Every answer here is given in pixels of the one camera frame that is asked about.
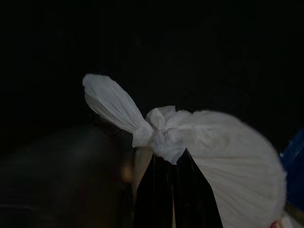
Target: white plastic bag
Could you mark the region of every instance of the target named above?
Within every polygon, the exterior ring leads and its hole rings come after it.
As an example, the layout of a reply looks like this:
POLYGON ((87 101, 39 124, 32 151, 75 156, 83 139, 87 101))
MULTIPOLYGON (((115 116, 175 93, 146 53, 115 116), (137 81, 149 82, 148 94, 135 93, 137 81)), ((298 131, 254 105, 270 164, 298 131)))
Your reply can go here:
POLYGON ((187 148, 211 185, 225 228, 268 228, 281 218, 285 172, 271 144, 237 118, 211 111, 155 108, 142 117, 132 98, 107 76, 86 75, 87 104, 133 134, 135 189, 152 153, 171 164, 187 148))

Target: garbage bag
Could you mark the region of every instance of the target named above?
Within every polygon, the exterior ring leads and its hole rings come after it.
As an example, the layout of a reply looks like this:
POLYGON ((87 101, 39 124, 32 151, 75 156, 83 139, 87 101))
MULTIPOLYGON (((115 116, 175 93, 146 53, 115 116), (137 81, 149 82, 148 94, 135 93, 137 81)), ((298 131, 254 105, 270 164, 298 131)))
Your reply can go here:
POLYGON ((228 114, 176 112, 174 106, 155 108, 144 119, 110 77, 88 74, 83 86, 92 110, 133 134, 135 188, 152 155, 176 165, 187 148, 213 190, 223 227, 268 228, 281 218, 286 173, 275 149, 254 129, 228 114))

